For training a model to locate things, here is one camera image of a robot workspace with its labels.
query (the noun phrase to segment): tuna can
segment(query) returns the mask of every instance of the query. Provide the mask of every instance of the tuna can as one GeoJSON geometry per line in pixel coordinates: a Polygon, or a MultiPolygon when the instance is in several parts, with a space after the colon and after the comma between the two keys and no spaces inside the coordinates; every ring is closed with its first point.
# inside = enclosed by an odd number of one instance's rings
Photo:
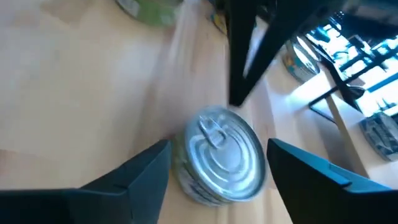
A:
{"type": "Polygon", "coordinates": [[[298,38],[288,40],[285,44],[287,51],[282,56],[287,70],[300,83],[309,81],[320,72],[316,51],[310,50],[308,45],[302,46],[303,43],[298,38]]]}
{"type": "Polygon", "coordinates": [[[220,206],[252,199],[266,179],[266,160],[251,127],[234,112],[209,107],[172,139],[173,171],[197,202],[220,206]]]}
{"type": "Polygon", "coordinates": [[[175,24],[183,0],[116,0],[120,7],[138,21],[151,26],[175,24]]]}

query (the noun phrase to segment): wooden table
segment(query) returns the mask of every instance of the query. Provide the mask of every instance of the wooden table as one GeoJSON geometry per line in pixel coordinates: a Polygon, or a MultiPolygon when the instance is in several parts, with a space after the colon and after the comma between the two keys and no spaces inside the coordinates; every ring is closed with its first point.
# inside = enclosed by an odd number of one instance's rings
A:
{"type": "MultiPolygon", "coordinates": [[[[227,104],[228,45],[206,19],[206,1],[186,1],[168,29],[137,22],[109,0],[0,5],[0,189],[81,187],[181,130],[204,106],[227,104]]],[[[254,48],[265,29],[258,24],[254,48]]],[[[337,143],[338,130],[303,110],[311,99],[279,59],[233,109],[264,149],[278,137],[327,158],[333,144],[322,133],[337,143]]],[[[171,175],[159,223],[188,222],[291,223],[271,176],[252,202],[208,208],[171,175]]]]}

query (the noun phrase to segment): green can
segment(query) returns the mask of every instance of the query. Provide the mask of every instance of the green can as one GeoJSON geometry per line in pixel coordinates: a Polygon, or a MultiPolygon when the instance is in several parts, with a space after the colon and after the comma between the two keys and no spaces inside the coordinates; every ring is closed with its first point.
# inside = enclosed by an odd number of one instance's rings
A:
{"type": "Polygon", "coordinates": [[[138,21],[151,26],[175,24],[182,0],[116,0],[121,8],[138,21]]]}

